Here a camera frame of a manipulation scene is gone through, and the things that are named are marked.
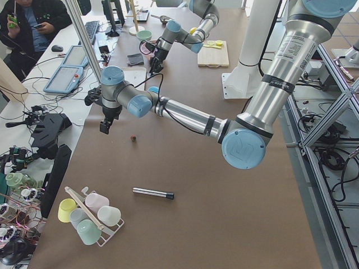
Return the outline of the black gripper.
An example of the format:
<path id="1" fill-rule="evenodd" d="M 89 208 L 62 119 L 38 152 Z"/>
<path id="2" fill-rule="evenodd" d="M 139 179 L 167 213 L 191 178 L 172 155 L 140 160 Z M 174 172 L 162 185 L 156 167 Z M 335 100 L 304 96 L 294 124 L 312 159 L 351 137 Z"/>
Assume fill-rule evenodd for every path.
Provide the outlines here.
<path id="1" fill-rule="evenodd" d="M 155 48 L 154 55 L 150 60 L 151 67 L 162 67 L 163 62 L 165 61 L 168 55 L 168 51 L 162 48 Z"/>
<path id="2" fill-rule="evenodd" d="M 104 120 L 100 122 L 99 130 L 101 133 L 109 134 L 110 126 L 113 121 L 118 120 L 119 115 L 122 111 L 122 107 L 118 106 L 116 108 L 108 108 L 106 106 L 102 107 L 102 112 L 104 114 Z"/>

